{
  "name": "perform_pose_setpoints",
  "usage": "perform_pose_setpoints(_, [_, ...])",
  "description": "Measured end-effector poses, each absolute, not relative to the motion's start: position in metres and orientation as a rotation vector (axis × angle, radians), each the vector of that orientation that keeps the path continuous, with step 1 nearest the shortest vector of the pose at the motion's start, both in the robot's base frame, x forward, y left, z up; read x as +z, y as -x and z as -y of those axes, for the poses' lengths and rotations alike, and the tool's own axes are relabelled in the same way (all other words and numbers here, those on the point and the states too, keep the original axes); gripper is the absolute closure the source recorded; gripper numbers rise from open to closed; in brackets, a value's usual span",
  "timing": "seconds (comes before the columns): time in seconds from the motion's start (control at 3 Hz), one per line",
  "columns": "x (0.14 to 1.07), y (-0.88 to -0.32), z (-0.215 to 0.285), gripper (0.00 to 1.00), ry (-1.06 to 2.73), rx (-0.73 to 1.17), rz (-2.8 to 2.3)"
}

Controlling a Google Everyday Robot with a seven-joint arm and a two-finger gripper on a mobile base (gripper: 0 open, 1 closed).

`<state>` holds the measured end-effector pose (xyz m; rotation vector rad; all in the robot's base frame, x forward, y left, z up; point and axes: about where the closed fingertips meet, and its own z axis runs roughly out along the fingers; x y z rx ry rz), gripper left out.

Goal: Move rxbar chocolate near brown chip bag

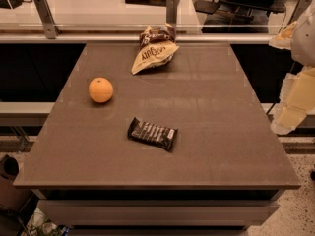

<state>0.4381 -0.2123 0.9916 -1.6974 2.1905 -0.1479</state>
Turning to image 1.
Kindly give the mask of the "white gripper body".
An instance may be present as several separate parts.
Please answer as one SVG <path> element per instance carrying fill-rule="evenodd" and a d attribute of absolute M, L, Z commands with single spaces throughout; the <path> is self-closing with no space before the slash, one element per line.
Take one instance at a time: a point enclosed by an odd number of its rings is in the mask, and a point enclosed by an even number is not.
<path fill-rule="evenodd" d="M 296 21 L 291 39 L 291 56 L 304 66 L 315 66 L 315 1 Z"/>

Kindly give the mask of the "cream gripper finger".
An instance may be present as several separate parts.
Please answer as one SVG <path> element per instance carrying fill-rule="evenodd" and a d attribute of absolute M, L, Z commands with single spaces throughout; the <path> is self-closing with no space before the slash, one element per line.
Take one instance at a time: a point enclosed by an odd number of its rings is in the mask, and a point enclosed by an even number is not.
<path fill-rule="evenodd" d="M 293 36 L 293 31 L 296 26 L 296 21 L 289 24 L 285 29 L 283 29 L 279 34 L 273 37 L 269 41 L 269 45 L 276 49 L 291 49 L 291 40 Z"/>
<path fill-rule="evenodd" d="M 297 75 L 287 73 L 279 99 L 271 129 L 277 135 L 287 135 L 315 109 L 315 68 L 304 66 Z"/>

